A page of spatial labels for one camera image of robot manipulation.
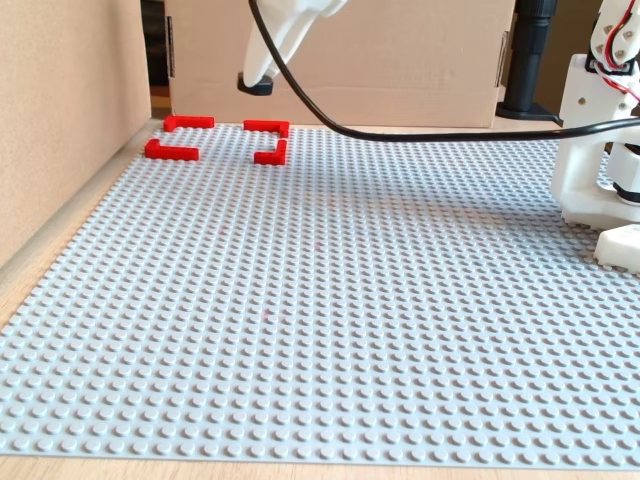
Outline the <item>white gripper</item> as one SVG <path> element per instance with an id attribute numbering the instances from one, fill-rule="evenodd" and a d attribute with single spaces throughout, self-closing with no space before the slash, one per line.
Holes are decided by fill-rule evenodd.
<path id="1" fill-rule="evenodd" d="M 288 63 L 316 18 L 330 17 L 346 0 L 260 0 L 261 12 L 269 15 L 268 31 L 280 57 Z M 245 86 L 257 85 L 265 76 L 273 79 L 277 67 L 257 27 L 251 29 L 243 65 Z"/>

